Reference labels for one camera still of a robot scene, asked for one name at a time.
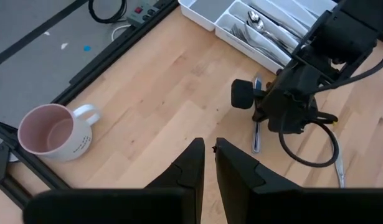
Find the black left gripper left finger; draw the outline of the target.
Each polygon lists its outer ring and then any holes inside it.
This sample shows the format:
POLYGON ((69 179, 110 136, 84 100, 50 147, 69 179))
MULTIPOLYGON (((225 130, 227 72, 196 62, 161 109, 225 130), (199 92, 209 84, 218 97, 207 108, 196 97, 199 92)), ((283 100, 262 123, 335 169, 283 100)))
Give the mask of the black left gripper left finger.
POLYGON ((195 138, 157 178, 142 189, 50 190, 35 196, 24 223, 200 223, 205 144, 195 138))

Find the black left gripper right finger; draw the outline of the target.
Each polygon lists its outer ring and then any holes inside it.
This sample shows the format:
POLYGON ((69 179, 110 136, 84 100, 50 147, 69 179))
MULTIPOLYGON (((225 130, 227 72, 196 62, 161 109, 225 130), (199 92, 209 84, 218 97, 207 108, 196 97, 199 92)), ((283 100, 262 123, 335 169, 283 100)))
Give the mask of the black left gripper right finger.
POLYGON ((383 188, 301 187, 224 138, 215 163, 228 223, 383 224, 383 188))

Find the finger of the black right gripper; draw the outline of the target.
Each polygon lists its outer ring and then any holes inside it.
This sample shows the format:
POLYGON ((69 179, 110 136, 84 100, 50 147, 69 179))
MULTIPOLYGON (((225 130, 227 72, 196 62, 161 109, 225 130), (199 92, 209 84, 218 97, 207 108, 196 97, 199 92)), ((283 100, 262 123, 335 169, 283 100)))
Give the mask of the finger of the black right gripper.
POLYGON ((235 79, 231 85, 231 105, 234 108, 249 109, 263 100, 265 92, 259 78, 254 82, 235 79))
POLYGON ((254 109, 255 110, 254 110, 254 113, 252 116, 252 120, 254 122, 262 122, 262 121, 265 121, 266 119, 269 118, 270 113, 268 112, 268 110, 264 106, 255 105, 254 109))

